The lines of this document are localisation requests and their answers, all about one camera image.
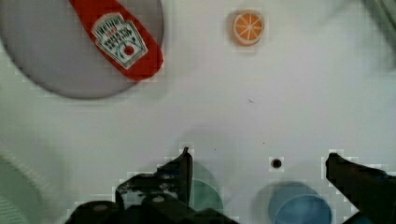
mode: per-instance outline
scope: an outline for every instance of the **red ketchup bottle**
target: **red ketchup bottle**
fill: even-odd
[[[85,31],[103,55],[126,77],[140,81],[163,64],[160,46],[116,0],[70,0]]]

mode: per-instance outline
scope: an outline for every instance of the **plastic cup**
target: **plastic cup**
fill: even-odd
[[[273,224],[332,223],[330,205],[301,183],[291,183],[277,190],[270,200],[268,213]]]

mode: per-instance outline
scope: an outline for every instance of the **ketchup label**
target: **ketchup label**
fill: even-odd
[[[92,27],[96,45],[125,69],[148,53],[142,36],[120,13],[102,16]]]

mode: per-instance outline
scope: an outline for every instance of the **white countertop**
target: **white countertop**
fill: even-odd
[[[163,75],[105,100],[43,91],[0,49],[0,142],[49,178],[63,174],[69,212],[112,200],[122,179],[155,171],[184,146],[215,174],[225,214],[240,223],[269,223],[270,186],[283,179],[328,197],[334,223],[356,213],[322,176],[331,149],[396,171],[394,52],[361,1],[164,7]],[[262,42],[247,50],[226,25],[242,7],[265,18]],[[271,157],[284,158],[283,172],[270,172]]]

